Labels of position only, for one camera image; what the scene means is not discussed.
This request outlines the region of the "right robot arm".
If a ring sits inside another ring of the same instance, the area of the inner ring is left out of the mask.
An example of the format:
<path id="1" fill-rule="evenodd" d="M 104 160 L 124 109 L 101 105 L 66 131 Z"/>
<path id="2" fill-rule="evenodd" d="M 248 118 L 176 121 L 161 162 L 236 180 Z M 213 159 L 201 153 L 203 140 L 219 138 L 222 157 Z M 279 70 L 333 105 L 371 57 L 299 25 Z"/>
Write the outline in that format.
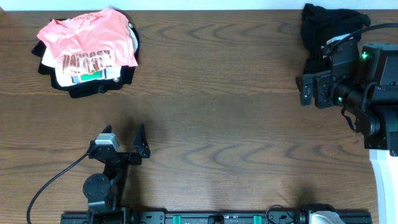
<path id="1" fill-rule="evenodd" d="M 377 189 L 380 223 L 397 223 L 397 45 L 333 38 L 321 47 L 330 68 L 296 78 L 303 106 L 341 107 L 364 137 Z"/>

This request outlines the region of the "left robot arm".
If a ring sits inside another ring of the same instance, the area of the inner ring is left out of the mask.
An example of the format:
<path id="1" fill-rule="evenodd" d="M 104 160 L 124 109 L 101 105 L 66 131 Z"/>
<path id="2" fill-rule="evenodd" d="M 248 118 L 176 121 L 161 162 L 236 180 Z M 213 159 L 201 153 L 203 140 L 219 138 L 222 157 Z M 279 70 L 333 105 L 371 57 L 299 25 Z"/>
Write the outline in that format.
<path id="1" fill-rule="evenodd" d="M 102 162 L 104 171 L 89 176 L 83 184 L 88 200 L 88 223 L 131 222 L 128 209 L 118 201 L 124 192 L 129 166 L 139 166 L 150 157 L 144 125 L 139 126 L 132 146 L 134 152 L 119 152 L 120 143 L 110 125 L 90 142 L 86 154 L 89 159 Z"/>

